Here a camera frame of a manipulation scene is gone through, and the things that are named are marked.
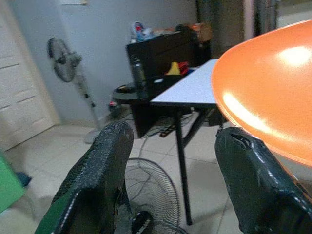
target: white wall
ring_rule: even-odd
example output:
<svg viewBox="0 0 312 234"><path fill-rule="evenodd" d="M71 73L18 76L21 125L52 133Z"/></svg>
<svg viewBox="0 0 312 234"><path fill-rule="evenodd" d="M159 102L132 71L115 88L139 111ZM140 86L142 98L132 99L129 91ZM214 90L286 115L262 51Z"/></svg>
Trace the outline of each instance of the white wall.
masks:
<svg viewBox="0 0 312 234"><path fill-rule="evenodd" d="M312 19L312 1L284 0L278 3L277 27Z"/></svg>
<svg viewBox="0 0 312 234"><path fill-rule="evenodd" d="M97 103L98 116L109 114L112 91L131 82L125 45L130 24L141 21L153 28L196 22L194 0L90 0L87 6L56 5L58 0L11 0L27 43L62 120L91 120L84 101L71 84L61 83L46 54L50 37L68 37L82 65Z"/></svg>

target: doorframe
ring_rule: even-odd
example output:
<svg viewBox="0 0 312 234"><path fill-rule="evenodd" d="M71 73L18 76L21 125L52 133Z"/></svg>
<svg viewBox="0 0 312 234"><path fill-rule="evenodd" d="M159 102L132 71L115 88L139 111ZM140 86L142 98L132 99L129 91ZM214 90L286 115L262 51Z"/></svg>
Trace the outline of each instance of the doorframe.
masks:
<svg viewBox="0 0 312 234"><path fill-rule="evenodd" d="M14 38L16 46L18 47L19 52L21 53L23 60L25 62L25 65L30 72L31 76L30 78L32 79L40 96L42 97L42 102L44 106L47 108L52 124L53 125L60 124L61 121L59 115L56 112L50 94L48 93L45 87L41 73L32 58L31 52L28 48L24 35L20 30L19 24L15 19L15 16L7 3L8 1L9 0L0 0L0 14L4 17L4 20L6 21L10 29L10 32L12 34L12 37Z"/></svg>

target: green object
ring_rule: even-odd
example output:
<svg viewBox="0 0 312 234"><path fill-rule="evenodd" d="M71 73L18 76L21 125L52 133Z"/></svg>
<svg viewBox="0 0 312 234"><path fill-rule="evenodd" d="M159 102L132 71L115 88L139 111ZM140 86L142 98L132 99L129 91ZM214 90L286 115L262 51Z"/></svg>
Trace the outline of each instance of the green object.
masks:
<svg viewBox="0 0 312 234"><path fill-rule="evenodd" d="M0 152L0 213L24 195L24 189Z"/></svg>

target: floor fan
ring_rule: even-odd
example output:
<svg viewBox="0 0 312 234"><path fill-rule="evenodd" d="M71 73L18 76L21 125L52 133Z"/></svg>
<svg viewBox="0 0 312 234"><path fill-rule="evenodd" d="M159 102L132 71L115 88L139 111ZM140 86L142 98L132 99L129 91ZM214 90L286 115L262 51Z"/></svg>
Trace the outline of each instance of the floor fan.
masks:
<svg viewBox="0 0 312 234"><path fill-rule="evenodd" d="M94 139L99 135L101 126L95 113L96 105L90 96L87 82L80 65L82 56L78 55L75 51L71 52L64 41L57 38L49 39L47 50L56 75L63 82L74 83L90 107L96 128L87 133L84 137L84 142L92 144Z"/></svg>

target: yellow object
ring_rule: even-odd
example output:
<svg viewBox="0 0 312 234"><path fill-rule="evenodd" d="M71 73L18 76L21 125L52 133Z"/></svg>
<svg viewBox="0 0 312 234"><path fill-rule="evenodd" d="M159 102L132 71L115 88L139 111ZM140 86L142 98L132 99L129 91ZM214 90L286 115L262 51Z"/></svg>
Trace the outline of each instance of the yellow object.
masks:
<svg viewBox="0 0 312 234"><path fill-rule="evenodd" d="M180 74L181 73L180 73L179 64L177 62L172 62L171 68L166 75L180 75Z"/></svg>

